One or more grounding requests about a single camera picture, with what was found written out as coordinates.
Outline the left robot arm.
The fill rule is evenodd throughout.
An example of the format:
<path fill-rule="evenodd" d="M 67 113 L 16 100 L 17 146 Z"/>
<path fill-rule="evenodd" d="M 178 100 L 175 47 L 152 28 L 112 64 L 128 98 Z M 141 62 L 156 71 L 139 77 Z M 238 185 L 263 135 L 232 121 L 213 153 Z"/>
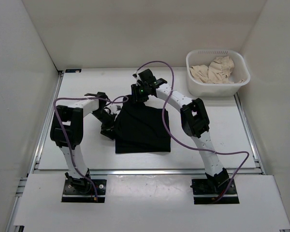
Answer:
<path fill-rule="evenodd" d="M 81 194 L 91 193 L 95 198 L 98 196 L 97 186 L 91 179 L 80 147 L 84 136 L 84 118 L 95 116 L 101 122 L 101 134 L 114 140 L 116 112 L 128 99 L 127 96 L 119 96 L 111 100 L 104 92 L 98 92 L 88 93 L 81 98 L 62 97 L 53 101 L 50 139 L 64 155 L 69 170 L 65 174 L 66 178 Z"/>

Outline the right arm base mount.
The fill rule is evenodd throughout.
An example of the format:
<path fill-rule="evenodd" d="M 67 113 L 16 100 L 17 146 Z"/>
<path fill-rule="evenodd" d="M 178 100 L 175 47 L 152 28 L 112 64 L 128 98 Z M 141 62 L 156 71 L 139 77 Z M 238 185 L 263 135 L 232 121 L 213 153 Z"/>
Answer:
<path fill-rule="evenodd" d="M 228 182 L 222 184 L 218 190 L 214 190 L 208 184 L 207 179 L 192 179 L 190 187 L 193 192 L 194 204 L 239 204 L 239 198 L 234 180 L 225 194 L 220 195 L 225 191 Z"/>

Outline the black trousers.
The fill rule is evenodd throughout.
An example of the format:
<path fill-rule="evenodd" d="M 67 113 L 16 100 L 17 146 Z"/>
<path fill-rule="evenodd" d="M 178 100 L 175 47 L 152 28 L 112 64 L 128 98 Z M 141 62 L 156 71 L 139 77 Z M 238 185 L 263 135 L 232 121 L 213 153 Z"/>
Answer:
<path fill-rule="evenodd" d="M 171 151 L 171 137 L 164 125 L 169 126 L 168 111 L 133 103 L 132 95 L 123 103 L 115 120 L 115 152 L 127 153 L 157 153 Z"/>

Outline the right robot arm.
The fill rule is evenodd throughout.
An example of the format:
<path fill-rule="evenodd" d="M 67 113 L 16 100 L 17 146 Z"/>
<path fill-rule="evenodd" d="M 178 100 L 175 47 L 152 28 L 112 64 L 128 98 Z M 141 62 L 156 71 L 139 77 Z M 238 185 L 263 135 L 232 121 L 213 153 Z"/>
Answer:
<path fill-rule="evenodd" d="M 227 170 L 220 162 L 209 133 L 209 117 L 203 101 L 192 99 L 174 90 L 166 80 L 156 79 L 150 69 L 134 73 L 131 85 L 133 102 L 146 102 L 149 96 L 164 100 L 180 113 L 181 127 L 196 145 L 204 163 L 207 187 L 212 193 L 223 192 L 229 182 Z"/>

